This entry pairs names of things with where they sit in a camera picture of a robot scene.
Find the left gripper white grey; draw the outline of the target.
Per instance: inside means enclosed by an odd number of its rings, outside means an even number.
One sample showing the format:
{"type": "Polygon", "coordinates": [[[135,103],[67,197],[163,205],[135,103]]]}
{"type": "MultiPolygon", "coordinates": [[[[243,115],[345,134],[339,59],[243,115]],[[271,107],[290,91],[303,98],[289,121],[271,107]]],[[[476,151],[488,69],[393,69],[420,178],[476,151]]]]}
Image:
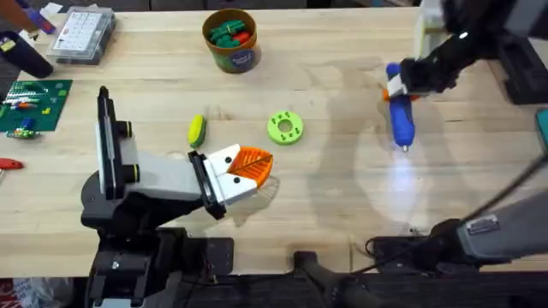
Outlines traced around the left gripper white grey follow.
{"type": "Polygon", "coordinates": [[[152,210],[165,220],[204,208],[215,219],[226,215],[226,205],[253,195],[271,172],[273,156],[258,147],[234,144],[207,156],[191,151],[184,158],[162,157],[140,151],[136,141],[120,144],[122,160],[139,167],[140,179],[130,192],[150,199],[152,210]]]}

